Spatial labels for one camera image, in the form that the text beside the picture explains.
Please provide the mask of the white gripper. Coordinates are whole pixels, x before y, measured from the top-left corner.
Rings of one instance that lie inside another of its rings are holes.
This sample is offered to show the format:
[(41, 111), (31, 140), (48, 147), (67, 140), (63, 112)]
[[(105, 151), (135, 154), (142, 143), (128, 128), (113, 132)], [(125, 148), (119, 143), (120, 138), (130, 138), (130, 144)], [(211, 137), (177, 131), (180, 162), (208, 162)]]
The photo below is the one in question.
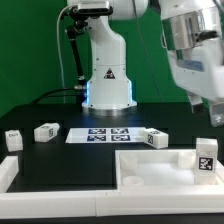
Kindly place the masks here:
[(194, 114), (204, 111), (202, 98), (209, 101), (210, 121), (214, 127), (224, 125), (224, 49), (221, 43), (204, 43), (192, 49), (189, 68), (178, 65), (175, 54), (168, 52), (174, 82), (189, 91)]

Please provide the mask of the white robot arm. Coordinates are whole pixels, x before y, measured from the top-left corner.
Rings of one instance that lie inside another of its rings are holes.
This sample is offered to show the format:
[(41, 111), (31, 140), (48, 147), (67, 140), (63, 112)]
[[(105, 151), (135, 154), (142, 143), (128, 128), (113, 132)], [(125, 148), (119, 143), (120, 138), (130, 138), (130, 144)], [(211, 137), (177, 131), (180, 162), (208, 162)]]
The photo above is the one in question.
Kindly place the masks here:
[(101, 116), (137, 107), (137, 85), (167, 71), (191, 110), (224, 125), (224, 29), (219, 0), (67, 0), (89, 36), (91, 76), (81, 108)]

